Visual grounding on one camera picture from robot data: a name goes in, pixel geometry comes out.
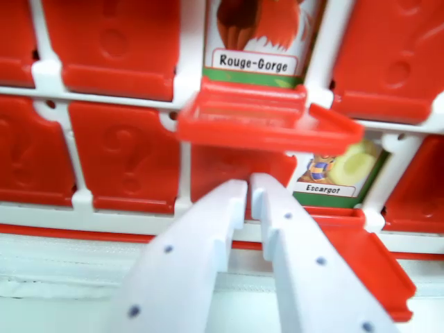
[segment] embossed question mark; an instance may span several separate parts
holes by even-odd
[[[104,147],[109,153],[128,156],[122,177],[123,190],[129,194],[140,191],[142,184],[137,179],[136,170],[151,152],[142,131],[132,126],[108,128],[104,136]]]
[[[420,3],[411,1],[400,1],[404,9],[404,14],[411,16],[421,13]],[[415,54],[418,45],[425,40],[433,38],[444,30],[444,1],[439,0],[438,7],[421,24],[413,30],[407,38],[407,42],[400,57],[392,62],[386,72],[386,84],[391,89],[398,89],[405,86],[411,74],[411,57]]]
[[[29,187],[33,182],[33,174],[31,168],[25,165],[24,158],[31,147],[29,134],[12,119],[6,117],[0,118],[0,134],[4,136],[6,146],[10,149],[12,179],[20,187]]]
[[[439,6],[431,15],[413,31],[407,40],[405,51],[414,53],[415,48],[425,40],[442,33],[444,30],[444,1],[439,1]]]
[[[117,16],[117,6],[119,0],[104,0],[103,2],[103,16],[105,18],[105,28],[101,32],[100,45],[103,55],[106,58],[119,58],[128,51],[128,38],[115,27],[114,18]]]

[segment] white grid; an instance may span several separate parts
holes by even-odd
[[[0,203],[0,223],[29,225],[86,231],[125,232],[134,234],[158,234],[173,220],[173,216],[138,214],[120,211],[96,211],[92,207],[92,195],[88,190],[78,158],[74,134],[68,115],[70,101],[90,101],[157,108],[160,121],[168,130],[175,124],[169,120],[171,110],[181,110],[200,89],[203,65],[205,0],[182,0],[180,57],[174,79],[172,102],[150,101],[115,96],[80,94],[66,89],[61,77],[61,62],[51,48],[44,12],[40,0],[29,0],[37,38],[40,60],[31,68],[35,89],[0,87],[0,94],[28,96],[41,117],[55,120],[62,126],[76,176],[77,192],[72,198],[73,209],[53,206]],[[307,105],[317,103],[330,108],[333,93],[328,89],[331,72],[347,26],[354,1],[328,1],[316,45],[311,57],[305,86],[308,91]],[[44,100],[54,100],[56,107],[48,108]],[[369,130],[380,131],[382,146],[391,153],[390,158],[373,183],[362,209],[366,215],[366,228],[381,232],[384,218],[380,214],[386,199],[414,157],[427,133],[444,132],[444,93],[438,95],[432,105],[428,120],[418,125],[359,121]],[[403,133],[403,140],[398,135]],[[180,216],[191,205],[191,147],[181,143],[181,170],[175,215]],[[387,233],[378,234],[389,250],[413,253],[444,253],[444,237],[436,234]],[[261,241],[259,225],[246,223],[243,230],[235,233],[235,240]]]

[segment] green stripe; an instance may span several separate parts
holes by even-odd
[[[342,208],[353,208],[358,203],[362,203],[370,189],[371,185],[376,179],[377,174],[381,170],[384,162],[386,161],[389,153],[382,151],[378,160],[370,172],[367,181],[363,185],[361,192],[356,198],[346,198],[343,196],[326,196],[322,194],[311,194],[294,192],[293,196],[299,201],[301,205],[304,206],[322,206],[322,207],[342,207]]]

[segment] open red flap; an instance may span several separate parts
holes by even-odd
[[[364,129],[353,120],[311,104],[295,89],[212,82],[178,117],[179,139],[209,146],[340,155]]]
[[[407,300],[416,288],[379,237],[364,229],[361,210],[305,207],[357,277],[394,321],[409,321]]]

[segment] robin illustration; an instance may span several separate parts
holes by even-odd
[[[300,3],[304,0],[221,0],[217,10],[217,28],[223,45],[242,51],[251,39],[266,38],[287,50],[299,29]],[[303,13],[302,40],[313,19]]]

